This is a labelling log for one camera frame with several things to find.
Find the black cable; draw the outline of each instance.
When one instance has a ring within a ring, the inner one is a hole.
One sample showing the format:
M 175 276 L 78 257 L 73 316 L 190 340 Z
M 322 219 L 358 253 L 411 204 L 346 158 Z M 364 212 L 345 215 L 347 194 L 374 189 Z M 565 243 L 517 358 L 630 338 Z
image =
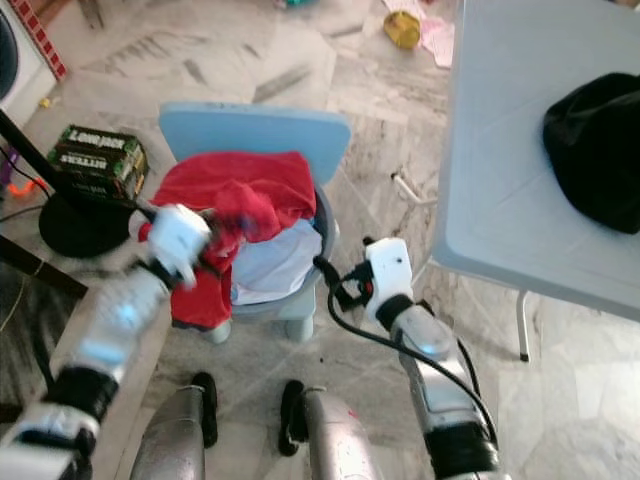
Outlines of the black cable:
M 13 167 L 13 169 L 18 172 L 20 175 L 22 175 L 23 177 L 28 178 L 29 180 L 31 180 L 33 183 L 35 183 L 38 188 L 40 188 L 40 190 L 42 190 L 44 192 L 44 194 L 46 195 L 47 198 L 51 198 L 51 194 L 47 191 L 46 188 L 44 188 L 42 185 L 40 185 L 40 182 L 38 182 L 34 177 L 32 177 L 31 175 L 29 175 L 28 173 L 20 170 L 18 168 L 18 166 L 15 164 L 14 161 L 12 161 L 9 158 L 9 154 L 7 152 L 4 151 L 3 148 L 0 147 L 0 152 L 2 152 L 2 155 L 4 155 L 4 158 L 7 159 L 7 162 L 9 162 L 9 165 L 11 165 Z
M 17 217 L 18 215 L 22 215 L 23 213 L 33 212 L 34 210 L 40 210 L 42 207 L 44 207 L 44 205 L 37 205 L 35 207 L 23 208 L 22 210 L 18 210 L 17 212 L 7 215 L 6 217 L 0 218 L 0 223 L 6 222 L 7 220 L 11 220 L 12 218 Z
M 480 410 L 480 413 L 484 417 L 485 423 L 487 424 L 487 430 L 489 431 L 489 440 L 497 448 L 498 447 L 498 435 L 496 433 L 496 427 L 495 427 L 495 424 L 493 423 L 493 419 L 491 418 L 491 414 L 489 413 L 489 410 L 487 409 L 485 404 L 482 402 L 482 399 L 472 389 L 470 389 L 462 380 L 460 380 L 457 376 L 455 376 L 453 373 L 451 373 L 449 370 L 447 370 L 446 368 L 444 368 L 443 366 L 441 366 L 437 362 L 435 362 L 435 361 L 431 360 L 430 358 L 422 355 L 421 353 L 418 353 L 418 352 L 416 352 L 414 350 L 411 350 L 411 349 L 405 347 L 404 345 L 400 345 L 398 343 L 392 342 L 391 340 L 388 340 L 388 339 L 386 339 L 384 337 L 381 337 L 379 335 L 375 335 L 373 333 L 369 333 L 369 332 L 366 332 L 364 330 L 360 330 L 359 328 L 356 328 L 356 327 L 354 327 L 352 325 L 349 325 L 347 322 L 345 322 L 340 317 L 340 315 L 338 315 L 338 313 L 336 312 L 336 309 L 335 309 L 335 305 L 333 303 L 333 298 L 335 296 L 335 292 L 338 290 L 338 288 L 340 288 L 340 286 L 342 285 L 342 282 L 344 280 L 345 279 L 342 278 L 340 280 L 340 282 L 338 282 L 336 284 L 333 284 L 329 288 L 328 307 L 329 307 L 329 313 L 331 314 L 331 317 L 333 318 L 333 320 L 339 326 L 341 326 L 345 330 L 353 333 L 354 335 L 358 335 L 359 337 L 366 338 L 367 340 L 371 340 L 373 342 L 379 343 L 380 345 L 384 345 L 385 347 L 389 347 L 389 348 L 391 348 L 393 350 L 396 350 L 399 353 L 403 353 L 405 355 L 409 355 L 410 357 L 415 358 L 419 362 L 423 362 L 424 364 L 430 366 L 435 371 L 437 371 L 438 373 L 444 375 L 446 378 L 448 378 L 453 383 L 455 383 L 467 395 L 469 395 L 469 397 L 471 397 L 473 402 L 476 404 L 476 406 Z
M 473 362 L 471 361 L 471 356 L 469 356 L 469 351 L 467 350 L 467 347 L 464 346 L 464 343 L 462 343 L 462 340 L 460 339 L 458 339 L 458 348 L 460 349 L 460 352 L 464 357 L 464 363 L 467 364 L 467 370 L 469 370 L 469 376 L 471 377 L 471 384 L 473 385 L 473 390 L 476 392 L 476 394 L 479 397 L 482 397 L 482 395 L 480 395 L 480 382 L 478 382 L 476 369 L 473 366 Z

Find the yellow object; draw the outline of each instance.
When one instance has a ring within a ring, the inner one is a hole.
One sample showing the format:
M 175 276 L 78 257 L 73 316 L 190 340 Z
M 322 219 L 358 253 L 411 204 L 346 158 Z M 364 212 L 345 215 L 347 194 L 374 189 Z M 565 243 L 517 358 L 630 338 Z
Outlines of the yellow object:
M 384 19 L 384 31 L 400 48 L 413 48 L 420 41 L 420 20 L 409 12 L 391 12 Z

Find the washing machine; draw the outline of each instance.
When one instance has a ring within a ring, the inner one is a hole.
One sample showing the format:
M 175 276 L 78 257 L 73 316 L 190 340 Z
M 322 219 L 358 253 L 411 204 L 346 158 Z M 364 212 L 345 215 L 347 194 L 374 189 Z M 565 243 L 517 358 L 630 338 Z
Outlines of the washing machine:
M 19 127 L 56 83 L 7 0 L 0 0 L 0 109 Z

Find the chair backrest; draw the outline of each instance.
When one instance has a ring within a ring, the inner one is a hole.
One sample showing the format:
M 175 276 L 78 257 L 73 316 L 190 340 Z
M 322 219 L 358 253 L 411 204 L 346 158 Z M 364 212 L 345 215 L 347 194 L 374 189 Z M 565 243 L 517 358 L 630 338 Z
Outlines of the chair backrest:
M 320 185 L 335 174 L 351 138 L 343 115 L 262 105 L 165 103 L 159 123 L 177 161 L 204 152 L 295 150 Z

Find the white cloth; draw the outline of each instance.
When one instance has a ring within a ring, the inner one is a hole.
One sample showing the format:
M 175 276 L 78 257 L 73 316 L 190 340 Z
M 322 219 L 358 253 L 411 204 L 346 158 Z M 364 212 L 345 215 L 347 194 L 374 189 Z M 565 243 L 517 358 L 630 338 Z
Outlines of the white cloth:
M 233 261 L 231 303 L 279 300 L 298 290 L 322 251 L 322 236 L 298 220 L 268 242 L 246 243 Z

